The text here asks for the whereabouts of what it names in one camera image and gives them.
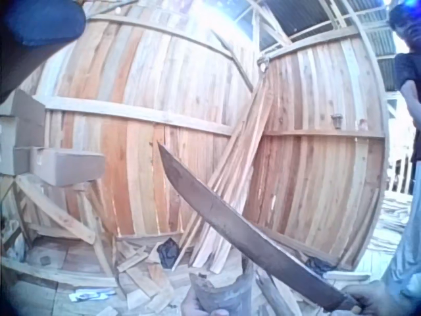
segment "black shirt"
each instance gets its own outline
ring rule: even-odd
[[[395,57],[396,88],[400,90],[407,80],[413,80],[421,100],[421,54],[398,54]],[[411,161],[421,161],[421,133],[417,129],[414,139],[414,153]]]

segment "wooden floor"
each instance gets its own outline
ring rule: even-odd
[[[50,267],[67,271],[81,271],[89,273],[101,273],[101,268],[91,246],[83,242],[72,242],[52,238],[41,238],[36,241],[36,246],[29,251],[27,262],[32,265],[39,265],[39,259],[48,255],[51,259]],[[389,261],[390,254],[367,250],[357,268],[357,271],[371,272],[371,280],[381,277]],[[175,288],[176,298],[161,315],[181,315],[180,304],[189,288],[188,272],[203,273],[217,287],[231,284],[240,274],[240,255],[233,250],[229,256],[226,267],[220,275],[208,272],[206,269],[188,268],[187,264],[181,264],[173,273],[168,271],[167,275]],[[130,278],[121,274],[120,282],[126,292],[132,292],[137,286]],[[343,288],[349,282],[334,282],[334,286]],[[125,301],[113,296],[105,301],[90,301],[72,303],[68,297],[74,292],[74,288],[65,284],[57,284],[20,275],[19,281],[11,288],[12,304],[20,312],[21,316],[81,316],[96,315],[107,306],[115,308],[120,315],[139,315],[145,313],[141,308],[132,311],[127,310]],[[253,288],[253,315],[258,315],[257,309],[260,305],[266,304],[260,290]],[[323,312],[306,302],[299,302],[303,315],[323,315]]]

